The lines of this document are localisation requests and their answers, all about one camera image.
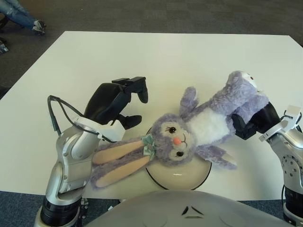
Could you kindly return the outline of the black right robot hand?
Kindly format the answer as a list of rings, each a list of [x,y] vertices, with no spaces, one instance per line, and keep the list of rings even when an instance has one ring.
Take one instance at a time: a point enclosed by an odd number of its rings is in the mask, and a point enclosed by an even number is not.
[[[232,114],[233,126],[235,128],[235,135],[243,140],[247,140],[254,136],[256,132],[264,134],[270,128],[280,123],[280,118],[274,108],[269,102],[264,108],[255,113],[248,123],[239,114]]]

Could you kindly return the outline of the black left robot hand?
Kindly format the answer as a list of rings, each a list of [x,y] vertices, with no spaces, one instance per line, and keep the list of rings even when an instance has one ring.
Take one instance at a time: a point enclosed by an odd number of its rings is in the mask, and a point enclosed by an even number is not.
[[[131,102],[131,94],[136,93],[142,103],[148,102],[145,77],[121,78],[101,84],[89,100],[84,117],[101,125],[119,120],[127,130],[142,121],[140,115],[123,116],[121,111]]]

